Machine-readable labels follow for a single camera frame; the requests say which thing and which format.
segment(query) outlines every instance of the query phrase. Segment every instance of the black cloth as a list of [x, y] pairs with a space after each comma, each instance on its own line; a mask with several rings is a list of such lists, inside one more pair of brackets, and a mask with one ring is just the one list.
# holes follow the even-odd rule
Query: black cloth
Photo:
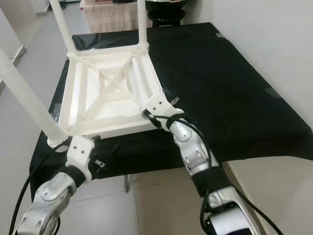
[[[230, 41], [210, 23], [149, 28], [149, 55], [164, 93], [203, 132], [218, 161], [264, 156], [313, 159], [313, 135]], [[73, 36], [79, 50], [132, 45], [137, 31]], [[68, 61], [49, 112], [58, 120]], [[30, 170], [49, 151], [41, 133]], [[170, 133], [153, 130], [100, 140], [95, 153], [107, 164], [97, 178], [183, 166]], [[66, 161], [55, 153], [31, 181], [32, 193]]]

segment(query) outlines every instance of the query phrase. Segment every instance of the tiled floor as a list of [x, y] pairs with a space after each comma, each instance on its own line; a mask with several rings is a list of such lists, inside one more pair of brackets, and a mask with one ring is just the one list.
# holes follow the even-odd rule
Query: tiled floor
[[[77, 4], [64, 11], [73, 33], [88, 27]], [[60, 77], [66, 48], [50, 12], [18, 70], [49, 106]], [[6, 88], [0, 96], [0, 234], [9, 221], [28, 174], [39, 128]], [[61, 216], [59, 235], [200, 235], [200, 198], [184, 169], [133, 175], [128, 193], [123, 176], [83, 185]], [[29, 190], [20, 212], [30, 204]]]

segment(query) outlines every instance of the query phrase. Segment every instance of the chair leg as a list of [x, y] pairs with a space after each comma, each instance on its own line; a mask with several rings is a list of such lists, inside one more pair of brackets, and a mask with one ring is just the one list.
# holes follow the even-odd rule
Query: chair leg
[[124, 175], [124, 192], [128, 193], [129, 185], [128, 185], [128, 175]]

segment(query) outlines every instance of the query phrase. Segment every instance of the black tablecloth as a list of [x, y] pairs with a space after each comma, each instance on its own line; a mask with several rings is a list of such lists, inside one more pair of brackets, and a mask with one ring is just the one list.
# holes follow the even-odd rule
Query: black tablecloth
[[[149, 55], [168, 98], [203, 132], [219, 161], [264, 156], [313, 159], [313, 135], [302, 118], [210, 23], [148, 29]], [[132, 45], [137, 31], [75, 35], [79, 50]], [[68, 61], [49, 112], [58, 120]], [[32, 169], [49, 151], [41, 133]], [[172, 136], [154, 130], [99, 141], [107, 164], [97, 178], [183, 166]], [[31, 181], [32, 193], [66, 161], [55, 153]]]

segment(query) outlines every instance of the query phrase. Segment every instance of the black stool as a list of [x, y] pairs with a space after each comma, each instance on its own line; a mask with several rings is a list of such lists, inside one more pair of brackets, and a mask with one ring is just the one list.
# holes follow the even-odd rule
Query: black stool
[[149, 11], [148, 18], [153, 22], [152, 27], [156, 28], [164, 25], [180, 25], [180, 21], [185, 17], [182, 9], [167, 11]]

